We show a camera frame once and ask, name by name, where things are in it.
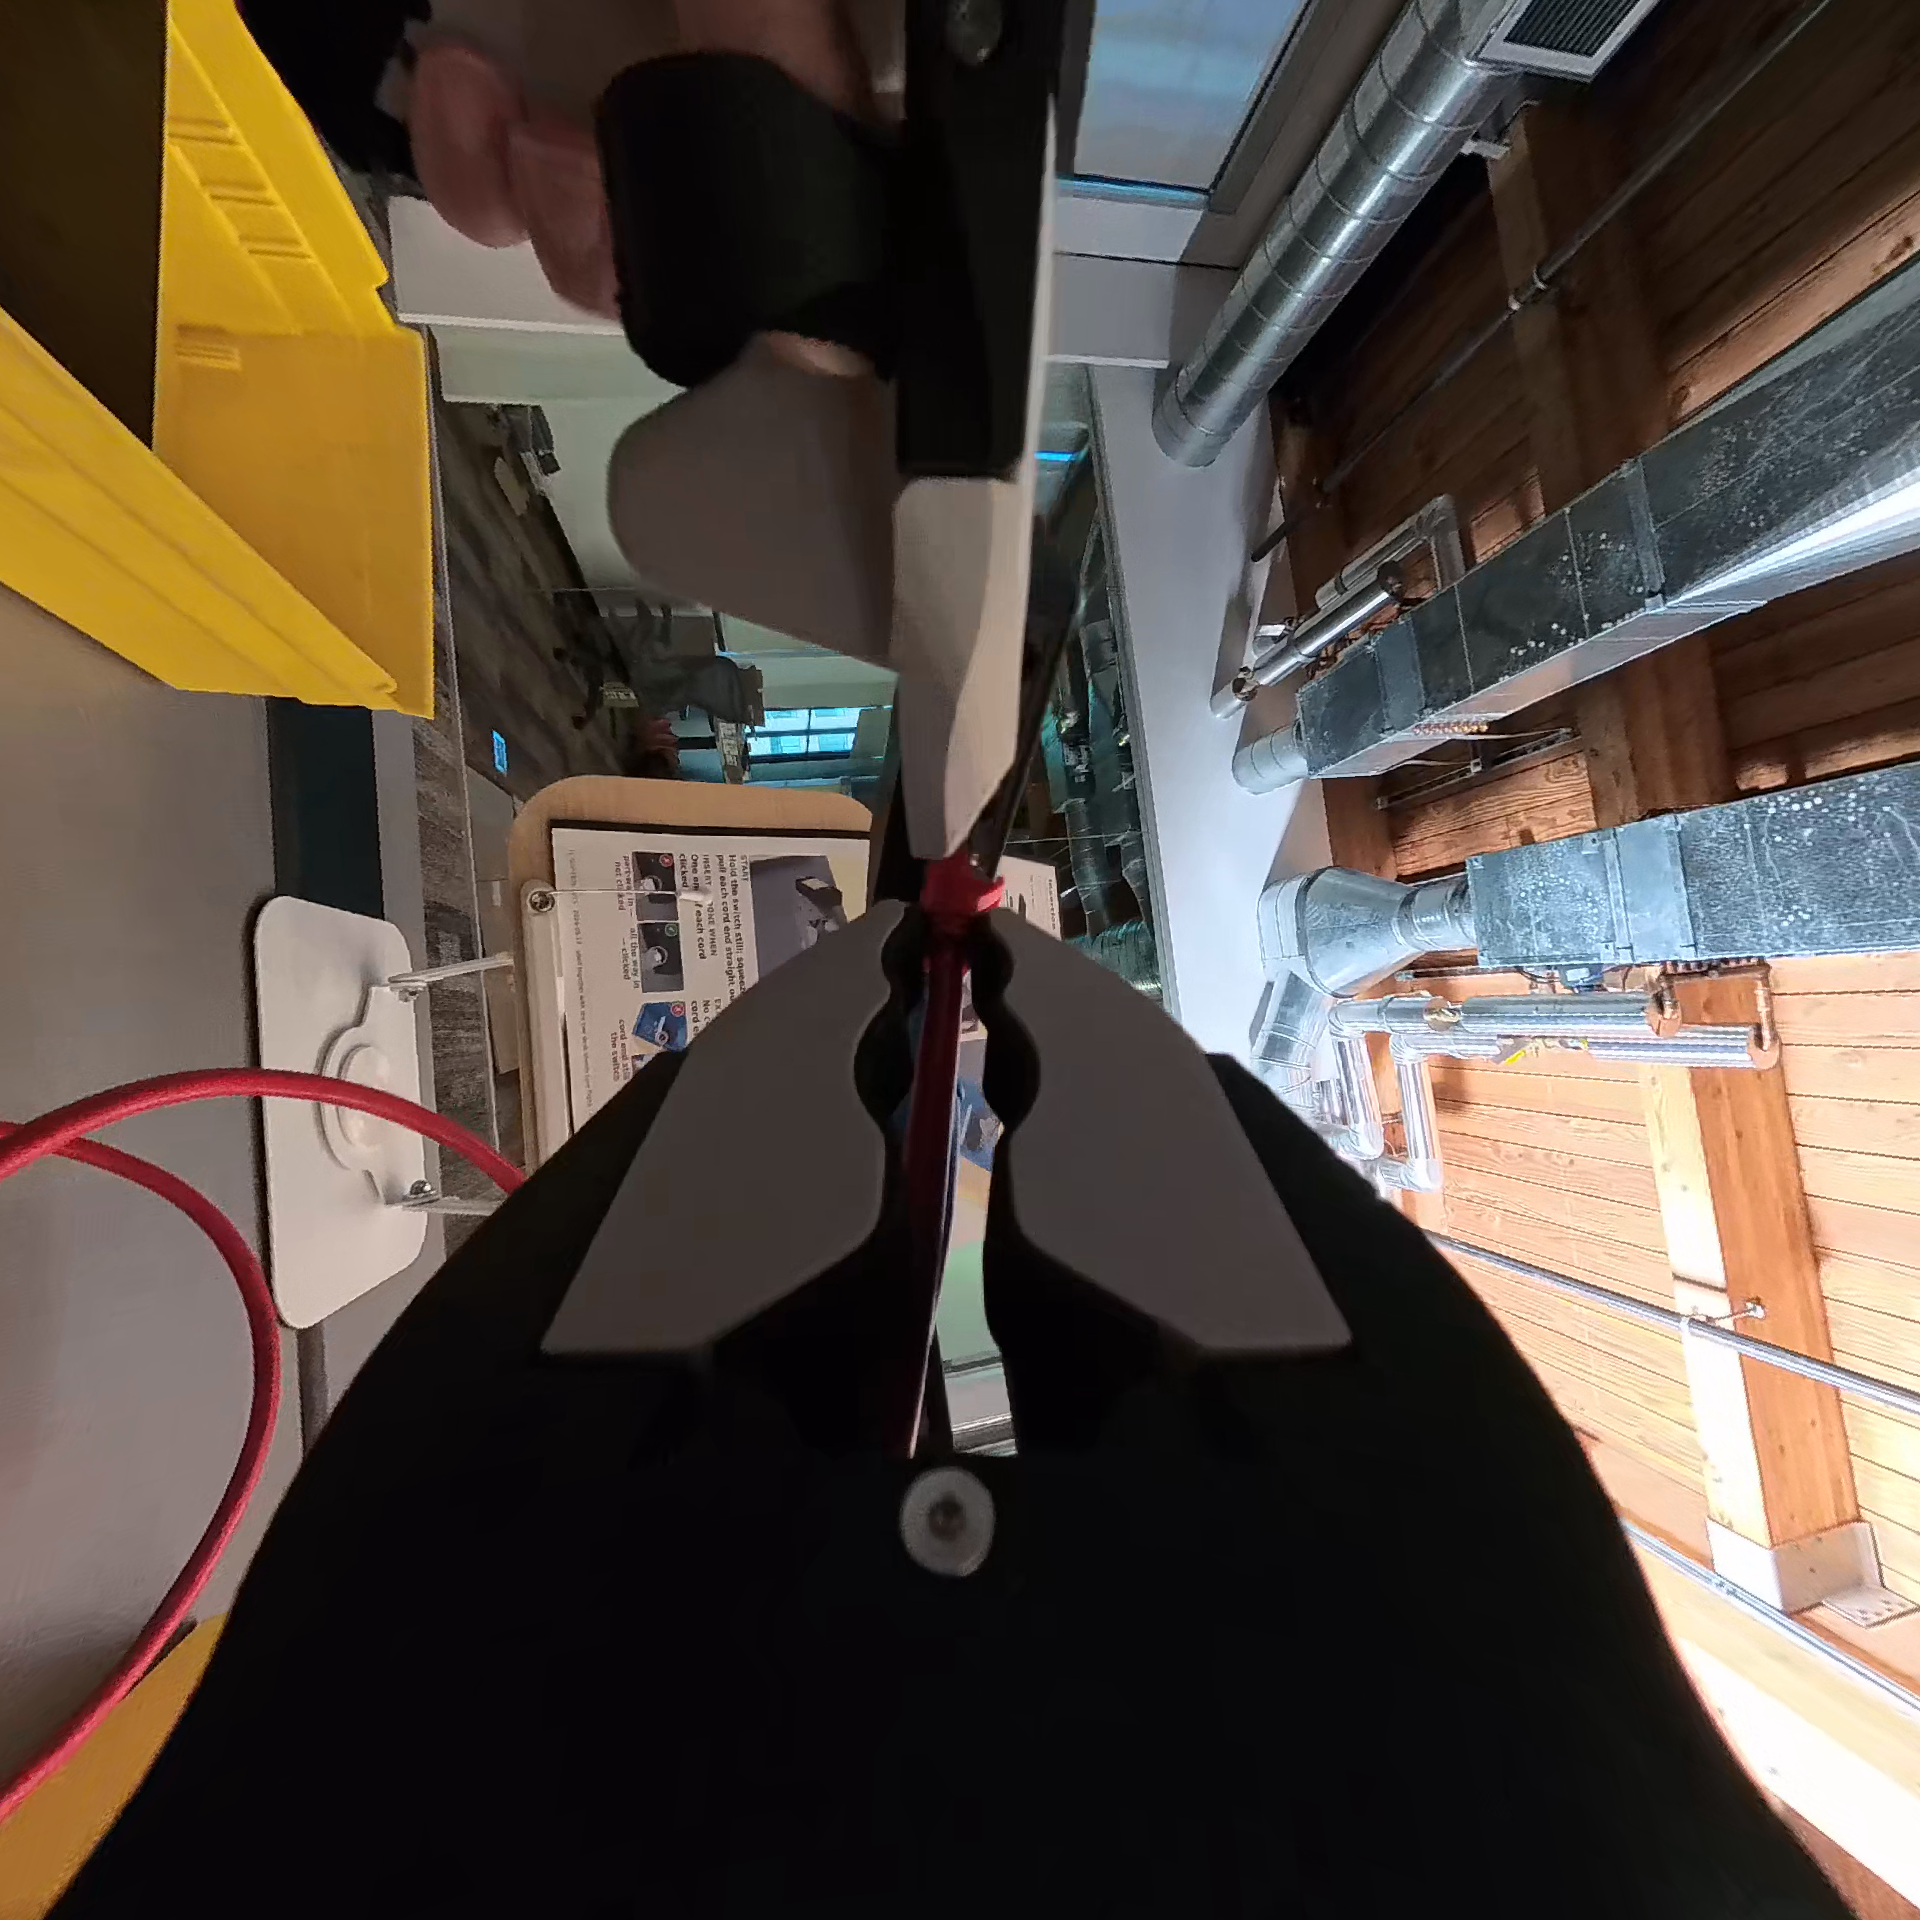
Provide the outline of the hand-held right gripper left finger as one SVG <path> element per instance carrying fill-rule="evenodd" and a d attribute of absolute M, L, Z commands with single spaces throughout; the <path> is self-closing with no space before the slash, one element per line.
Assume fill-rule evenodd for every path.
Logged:
<path fill-rule="evenodd" d="M 849 1259 L 880 1222 L 885 1120 L 857 1052 L 892 1000 L 877 902 L 785 959 L 683 1052 L 589 1250 L 545 1358 L 706 1350 Z"/>

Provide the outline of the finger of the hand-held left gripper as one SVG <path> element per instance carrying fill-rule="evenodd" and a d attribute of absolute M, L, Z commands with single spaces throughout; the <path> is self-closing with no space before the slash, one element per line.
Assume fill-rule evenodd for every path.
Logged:
<path fill-rule="evenodd" d="M 1035 468 L 920 478 L 893 503 L 899 798 L 909 852 L 957 852 L 1007 778 L 1035 543 Z"/>

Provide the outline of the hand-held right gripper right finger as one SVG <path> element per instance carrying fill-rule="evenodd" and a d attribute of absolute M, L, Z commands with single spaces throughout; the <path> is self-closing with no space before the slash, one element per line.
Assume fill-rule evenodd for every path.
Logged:
<path fill-rule="evenodd" d="M 1019 1238 L 1205 1358 L 1332 1358 L 1352 1329 L 1210 1059 L 1145 993 L 995 910 L 995 1180 Z"/>

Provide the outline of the yellow plastic bin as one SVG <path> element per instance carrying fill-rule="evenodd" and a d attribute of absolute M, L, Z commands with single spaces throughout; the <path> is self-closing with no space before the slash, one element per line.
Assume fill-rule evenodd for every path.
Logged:
<path fill-rule="evenodd" d="M 67 1763 L 2 1819 L 2 1918 L 46 1918 L 115 1825 L 203 1679 L 226 1615 L 196 1620 Z"/>
<path fill-rule="evenodd" d="M 6 3 L 2 586 L 183 690 L 429 716 L 385 282 L 239 3 Z"/>

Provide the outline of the person's left hand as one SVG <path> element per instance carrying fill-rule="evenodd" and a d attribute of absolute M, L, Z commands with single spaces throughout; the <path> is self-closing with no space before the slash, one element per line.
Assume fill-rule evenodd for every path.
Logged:
<path fill-rule="evenodd" d="M 899 3 L 432 3 L 397 82 L 429 206 L 530 249 L 556 299 L 616 318 L 593 106 L 635 63 L 740 55 L 870 126 L 899 118 Z"/>

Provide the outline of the printed instruction sheet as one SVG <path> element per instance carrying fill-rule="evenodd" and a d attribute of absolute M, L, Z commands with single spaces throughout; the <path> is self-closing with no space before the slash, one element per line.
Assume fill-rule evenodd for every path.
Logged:
<path fill-rule="evenodd" d="M 865 910 L 870 840 L 552 823 L 523 888 L 537 1150 L 552 1158 L 636 1068 Z"/>

